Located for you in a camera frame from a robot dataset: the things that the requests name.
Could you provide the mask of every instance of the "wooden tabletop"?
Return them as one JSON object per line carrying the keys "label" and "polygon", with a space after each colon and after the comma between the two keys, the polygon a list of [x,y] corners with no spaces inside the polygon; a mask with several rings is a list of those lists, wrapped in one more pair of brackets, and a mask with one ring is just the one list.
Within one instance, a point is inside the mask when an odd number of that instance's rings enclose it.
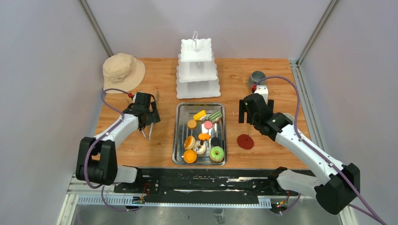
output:
{"label": "wooden tabletop", "polygon": [[[145,64],[145,77],[142,83],[131,90],[156,94],[160,98],[158,111],[161,122],[154,124],[152,138],[146,140],[139,131],[133,132],[116,150],[119,165],[150,167],[187,167],[178,166],[172,161],[173,140],[176,118],[176,106],[180,102],[222,102],[225,105],[227,127],[228,160],[224,166],[216,168],[307,168],[285,147],[273,142],[249,124],[238,123],[239,100],[251,94],[247,86],[249,75],[256,70],[267,76],[281,75],[294,81],[289,61],[286,59],[216,59],[220,79],[221,96],[200,99],[177,99],[176,67],[177,59],[141,59]],[[294,115],[296,93],[286,81],[267,80],[269,99],[275,100],[274,111]],[[119,110],[124,110],[131,99],[125,94],[108,94],[106,101]],[[108,128],[119,114],[104,106],[99,118],[96,134]],[[298,118],[298,128],[306,135],[308,130],[302,112]],[[248,134],[254,140],[251,150],[244,150],[237,144],[237,137]]]}

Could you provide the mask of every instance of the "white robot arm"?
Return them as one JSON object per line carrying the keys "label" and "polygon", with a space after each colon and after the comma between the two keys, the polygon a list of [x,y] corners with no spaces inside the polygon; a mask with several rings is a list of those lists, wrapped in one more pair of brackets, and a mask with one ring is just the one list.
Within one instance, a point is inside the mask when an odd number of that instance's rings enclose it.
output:
{"label": "white robot arm", "polygon": [[[123,111],[123,115],[110,128],[95,137],[85,137],[80,141],[76,165],[77,179],[85,180],[85,166],[87,166],[89,181],[103,185],[120,182],[134,183],[142,177],[138,168],[117,165],[116,149],[131,133],[160,122],[160,117],[155,100],[151,102],[151,98],[154,99],[153,95],[138,92],[131,98],[134,103]],[[90,158],[85,165],[87,154],[90,154]],[[98,154],[100,154],[99,160],[92,159],[92,156]]]}
{"label": "white robot arm", "polygon": [[[279,167],[268,179],[274,180],[274,190],[292,190],[316,198],[318,203],[329,213],[338,214],[347,206],[356,194],[332,168],[335,165],[346,175],[351,183],[360,190],[360,171],[354,164],[344,165],[337,159],[317,147],[300,131],[298,137],[293,121],[285,114],[273,112],[274,101],[268,100],[264,89],[258,89],[239,101],[239,123],[245,120],[254,126],[262,135],[281,144],[305,163],[315,176],[303,175],[284,167]],[[306,141],[315,147],[331,163],[326,162],[317,153],[303,143]]]}

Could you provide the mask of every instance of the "metal cup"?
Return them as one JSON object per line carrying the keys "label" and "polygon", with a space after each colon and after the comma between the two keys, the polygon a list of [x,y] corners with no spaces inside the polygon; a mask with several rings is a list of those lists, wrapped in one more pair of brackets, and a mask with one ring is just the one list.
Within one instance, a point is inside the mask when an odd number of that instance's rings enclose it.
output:
{"label": "metal cup", "polygon": [[[261,71],[254,71],[247,82],[249,88],[252,88],[253,84],[257,83],[259,80],[265,78],[265,73]],[[265,81],[260,82],[258,85],[265,85]]]}

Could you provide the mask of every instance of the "pastry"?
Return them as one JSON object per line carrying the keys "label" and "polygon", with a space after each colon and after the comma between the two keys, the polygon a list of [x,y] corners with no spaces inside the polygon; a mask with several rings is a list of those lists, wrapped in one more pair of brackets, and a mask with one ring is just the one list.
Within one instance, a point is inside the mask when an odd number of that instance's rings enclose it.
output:
{"label": "pastry", "polygon": [[204,141],[196,141],[196,144],[195,144],[195,147],[193,147],[193,150],[196,152],[196,154],[203,155],[206,153],[207,145]]}
{"label": "pastry", "polygon": [[192,149],[189,149],[184,152],[184,161],[187,163],[193,163],[195,162],[196,158],[198,156],[196,155],[196,152]]}
{"label": "pastry", "polygon": [[206,111],[202,110],[193,116],[194,120],[200,120],[202,117],[206,116]]}
{"label": "pastry", "polygon": [[215,123],[215,122],[217,122],[219,119],[221,119],[221,117],[222,117],[221,112],[220,112],[220,111],[216,111],[216,112],[210,114],[209,120],[210,120],[210,122]]}
{"label": "pastry", "polygon": [[209,134],[200,134],[198,136],[199,140],[201,141],[205,141],[205,140],[209,140],[210,139],[210,135]]}
{"label": "pastry", "polygon": [[212,139],[210,140],[210,144],[212,147],[215,146],[221,147],[221,141],[218,137],[212,137]]}
{"label": "pastry", "polygon": [[213,147],[210,150],[210,160],[215,163],[219,163],[224,159],[224,150],[218,146]]}
{"label": "pastry", "polygon": [[213,124],[212,124],[212,122],[210,122],[210,121],[205,121],[204,123],[203,123],[203,125],[205,126],[205,128],[206,129],[211,129],[212,127],[213,127]]}
{"label": "pastry", "polygon": [[187,123],[187,126],[189,129],[195,129],[196,125],[197,125],[197,122],[195,120],[190,120]]}
{"label": "pastry", "polygon": [[189,136],[187,137],[187,139],[184,142],[184,149],[188,150],[188,149],[193,149],[193,147],[195,146],[195,138],[193,136]]}

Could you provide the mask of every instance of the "stainless steel tray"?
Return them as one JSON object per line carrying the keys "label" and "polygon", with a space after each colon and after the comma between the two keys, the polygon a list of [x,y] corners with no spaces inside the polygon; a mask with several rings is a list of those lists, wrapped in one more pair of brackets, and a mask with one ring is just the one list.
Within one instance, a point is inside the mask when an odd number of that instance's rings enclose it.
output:
{"label": "stainless steel tray", "polygon": [[[187,123],[192,120],[193,115],[198,112],[206,110],[206,114],[210,115],[213,112],[220,111],[222,113],[222,118],[218,123],[213,125],[213,128],[207,130],[203,126],[203,122],[198,121],[198,125],[195,129],[189,129]],[[222,149],[224,149],[225,157],[224,160],[219,163],[214,163],[210,161],[210,150],[211,146],[209,141],[206,141],[208,146],[207,151],[202,156],[198,156],[194,163],[186,163],[183,159],[185,152],[184,141],[185,139],[192,135],[195,139],[198,139],[198,135],[202,133],[208,133],[211,137],[218,137],[222,144]],[[224,165],[227,162],[227,135],[225,128],[225,108],[221,103],[189,103],[182,102],[177,105],[176,112],[176,128],[174,131],[174,147],[173,147],[173,161],[177,165]]]}

